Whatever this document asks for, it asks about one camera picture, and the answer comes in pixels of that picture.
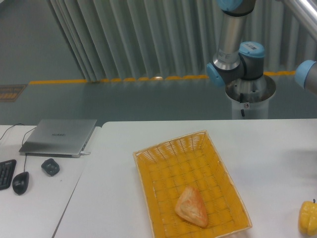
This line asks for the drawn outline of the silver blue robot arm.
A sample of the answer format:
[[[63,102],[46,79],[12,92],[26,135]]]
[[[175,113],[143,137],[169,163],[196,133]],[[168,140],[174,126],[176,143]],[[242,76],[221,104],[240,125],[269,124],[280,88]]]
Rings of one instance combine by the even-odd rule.
[[[317,1],[282,0],[295,17],[317,40]],[[275,92],[274,81],[270,88],[270,78],[264,76],[264,47],[257,42],[242,42],[242,33],[247,16],[256,4],[256,0],[217,0],[224,13],[218,49],[212,62],[207,64],[209,79],[217,86],[229,86],[237,83],[233,92],[240,97],[246,96],[247,88],[255,83],[255,93],[261,96],[267,91],[269,97]],[[304,89],[317,95],[317,62],[307,60],[296,69],[295,81]]]

